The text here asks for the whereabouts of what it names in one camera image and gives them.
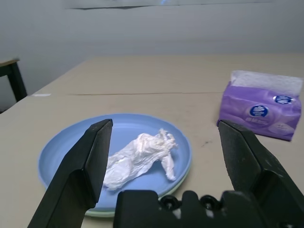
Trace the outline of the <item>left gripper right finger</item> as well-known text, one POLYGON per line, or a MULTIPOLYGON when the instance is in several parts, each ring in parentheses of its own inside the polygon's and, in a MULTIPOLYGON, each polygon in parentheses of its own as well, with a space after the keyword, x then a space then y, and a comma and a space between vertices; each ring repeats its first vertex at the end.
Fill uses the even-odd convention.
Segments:
POLYGON ((218 121, 224 161, 236 191, 253 194, 274 228, 304 226, 304 196, 278 159, 249 129, 218 121))

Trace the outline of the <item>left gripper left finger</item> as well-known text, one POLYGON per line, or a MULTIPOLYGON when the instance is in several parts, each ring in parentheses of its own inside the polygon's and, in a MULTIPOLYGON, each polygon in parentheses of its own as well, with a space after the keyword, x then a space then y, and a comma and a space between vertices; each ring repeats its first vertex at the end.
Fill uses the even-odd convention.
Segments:
POLYGON ((105 177, 112 119, 91 125, 60 163, 28 227, 79 228, 105 177))

